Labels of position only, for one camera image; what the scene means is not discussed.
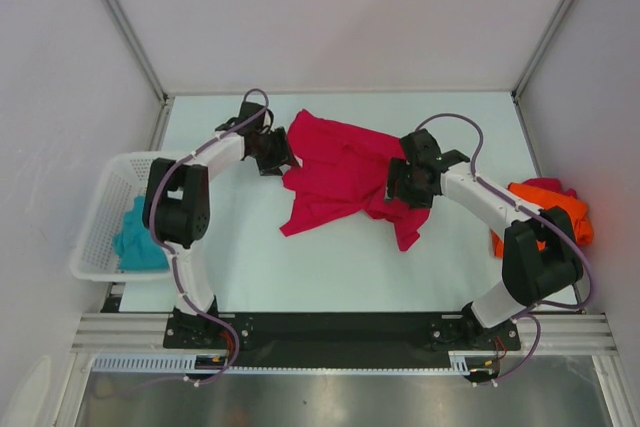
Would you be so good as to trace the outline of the magenta t shirt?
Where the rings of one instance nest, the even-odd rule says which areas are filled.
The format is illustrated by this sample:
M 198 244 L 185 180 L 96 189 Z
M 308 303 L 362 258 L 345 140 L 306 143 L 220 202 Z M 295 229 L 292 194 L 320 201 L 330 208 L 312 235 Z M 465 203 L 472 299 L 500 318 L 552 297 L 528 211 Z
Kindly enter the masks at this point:
M 285 236 L 364 212 L 393 225 L 400 251 L 419 240 L 430 210 L 385 199 L 390 161 L 406 158 L 397 137 L 301 110 L 288 140 L 301 165 L 283 175 L 283 186 L 295 194 L 290 219 L 280 227 Z

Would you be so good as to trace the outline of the white plastic laundry basket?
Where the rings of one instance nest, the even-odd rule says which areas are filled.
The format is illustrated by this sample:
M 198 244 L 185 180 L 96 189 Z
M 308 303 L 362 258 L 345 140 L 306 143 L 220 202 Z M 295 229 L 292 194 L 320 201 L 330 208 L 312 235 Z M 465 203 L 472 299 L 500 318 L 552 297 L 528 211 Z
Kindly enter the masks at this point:
M 124 215 L 133 208 L 135 198 L 146 194 L 152 162 L 159 157 L 184 156 L 180 151 L 140 151 L 118 154 L 105 164 L 71 256 L 70 270 L 74 277 L 93 282 L 127 283 L 169 276 L 167 268 L 121 269 L 113 238 L 121 231 Z

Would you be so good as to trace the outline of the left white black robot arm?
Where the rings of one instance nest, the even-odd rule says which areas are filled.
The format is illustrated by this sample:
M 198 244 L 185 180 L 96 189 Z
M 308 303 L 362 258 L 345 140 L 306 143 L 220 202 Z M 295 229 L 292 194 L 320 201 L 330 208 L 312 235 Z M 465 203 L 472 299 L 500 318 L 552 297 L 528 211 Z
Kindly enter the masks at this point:
M 286 130 L 273 126 L 269 101 L 244 99 L 239 113 L 215 129 L 212 139 L 178 159 L 158 157 L 147 179 L 142 221 L 164 252 L 176 298 L 163 340 L 166 348 L 212 346 L 231 326 L 219 318 L 207 261 L 197 243 L 210 225 L 210 183 L 247 158 L 261 176 L 297 167 Z

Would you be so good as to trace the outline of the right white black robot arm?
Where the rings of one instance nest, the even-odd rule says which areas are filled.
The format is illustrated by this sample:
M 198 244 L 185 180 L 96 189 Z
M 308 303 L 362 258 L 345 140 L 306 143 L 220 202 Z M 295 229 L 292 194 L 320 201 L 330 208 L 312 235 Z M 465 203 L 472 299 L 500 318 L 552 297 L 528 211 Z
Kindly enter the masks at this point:
M 583 278 L 584 261 L 564 209 L 540 207 L 485 179 L 474 157 L 442 151 L 425 129 L 402 137 L 400 146 L 404 155 L 390 161 L 386 199 L 416 209 L 445 197 L 503 242 L 500 280 L 460 312 L 463 342 L 486 347 L 505 323 Z

